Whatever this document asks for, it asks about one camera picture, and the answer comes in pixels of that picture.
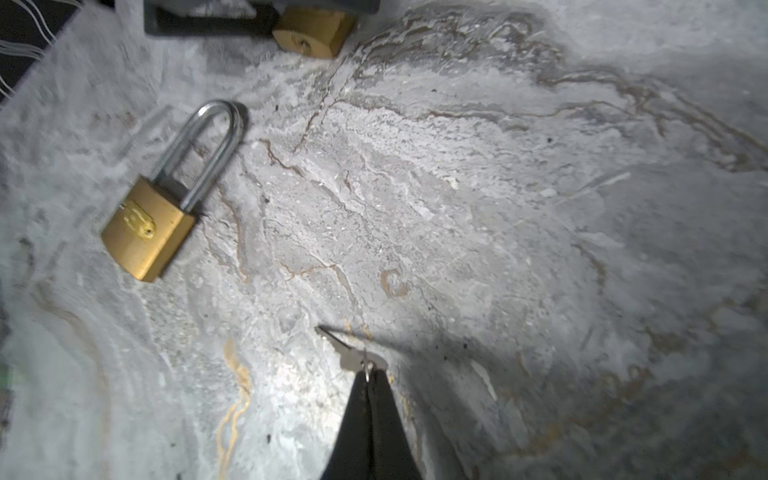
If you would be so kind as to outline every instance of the gold padlock body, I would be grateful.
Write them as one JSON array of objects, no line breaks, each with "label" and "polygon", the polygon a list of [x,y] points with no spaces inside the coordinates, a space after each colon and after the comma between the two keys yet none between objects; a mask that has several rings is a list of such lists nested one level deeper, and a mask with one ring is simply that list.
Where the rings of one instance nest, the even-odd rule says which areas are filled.
[{"label": "gold padlock body", "polygon": [[289,51],[315,58],[339,54],[355,17],[346,12],[315,7],[287,7],[272,30],[277,43]]},{"label": "gold padlock body", "polygon": [[137,280],[152,282],[187,238],[194,221],[167,191],[139,177],[101,231],[101,239],[118,265]]}]

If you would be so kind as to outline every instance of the silver metal shackle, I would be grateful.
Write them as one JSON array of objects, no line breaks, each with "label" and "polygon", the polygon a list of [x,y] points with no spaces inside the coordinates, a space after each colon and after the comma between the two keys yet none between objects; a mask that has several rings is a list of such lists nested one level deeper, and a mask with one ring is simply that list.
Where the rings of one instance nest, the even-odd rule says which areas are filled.
[{"label": "silver metal shackle", "polygon": [[197,138],[200,132],[210,123],[214,115],[224,113],[230,120],[227,134],[214,152],[214,155],[205,164],[203,173],[197,178],[191,189],[179,203],[179,209],[188,214],[197,202],[208,193],[219,173],[227,164],[235,148],[243,139],[245,133],[245,118],[237,110],[237,106],[227,100],[211,100],[200,106],[188,119],[187,123],[179,130],[179,133],[163,153],[160,161],[152,173],[152,183],[158,184],[169,177],[181,160],[181,155],[187,151],[192,140]]}]

